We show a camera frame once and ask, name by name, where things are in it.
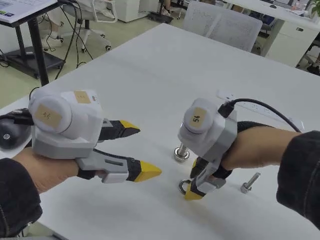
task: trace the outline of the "yellow fingertip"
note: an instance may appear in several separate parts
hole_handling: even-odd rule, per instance
[[[197,163],[197,159],[194,160],[192,168],[194,168],[196,166],[196,163]]]
[[[187,201],[191,201],[191,200],[200,200],[202,198],[203,196],[200,196],[194,193],[193,191],[191,191],[191,184],[189,184],[185,191],[184,199]]]
[[[159,176],[162,173],[162,170],[160,168],[156,167],[151,163],[140,161],[140,165],[141,165],[141,172],[134,180],[135,182],[142,182],[142,181],[154,178],[156,176]]]
[[[133,125],[132,123],[125,121],[125,120],[120,120],[120,123],[124,126],[125,129],[133,128],[133,129],[139,129],[139,127]]]

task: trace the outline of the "power strip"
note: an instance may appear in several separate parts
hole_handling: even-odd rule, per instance
[[[223,90],[218,90],[216,96],[220,99],[225,100],[225,101],[231,101],[231,100],[236,99],[236,97],[232,93],[228,93]],[[259,114],[264,115],[266,117],[269,117],[271,119],[285,123],[285,121],[281,117],[279,117],[278,115],[276,115],[274,112],[270,111],[269,109],[265,108],[264,106],[260,106],[258,104],[251,103],[251,102],[238,102],[238,103],[236,103],[236,105],[244,107],[245,109],[251,110],[253,112],[259,113]],[[288,116],[286,116],[286,117],[294,125],[296,125],[297,128],[300,129],[300,131],[303,132],[305,130],[304,123],[301,120],[294,119],[294,118],[288,117]]]

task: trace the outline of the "drawer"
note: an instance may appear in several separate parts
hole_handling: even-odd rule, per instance
[[[315,39],[319,32],[285,21],[279,33],[295,39],[305,41],[307,39]]]

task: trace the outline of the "bolt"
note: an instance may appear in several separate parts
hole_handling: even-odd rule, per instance
[[[183,143],[181,143],[179,147],[176,147],[174,149],[174,159],[179,163],[183,163],[185,160],[189,158],[189,156],[190,152]]]
[[[4,140],[8,140],[9,138],[10,138],[10,134],[7,134],[7,133],[6,133],[5,135],[3,135],[3,139],[4,139]]]
[[[242,193],[246,194],[249,191],[251,191],[252,189],[252,185],[254,184],[254,182],[260,177],[261,173],[260,172],[256,172],[253,177],[248,181],[242,184],[240,190]]]

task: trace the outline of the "black table leg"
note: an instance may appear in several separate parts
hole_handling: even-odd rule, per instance
[[[39,70],[39,77],[41,86],[47,85],[49,83],[47,67],[45,63],[44,52],[41,43],[41,37],[39,32],[38,21],[36,18],[28,21],[31,41],[34,50],[35,60]]]
[[[24,39],[22,38],[20,26],[17,26],[15,28],[15,32],[16,32],[16,37],[18,39],[18,43],[19,43],[21,58],[24,60],[26,59],[26,49],[24,45]]]

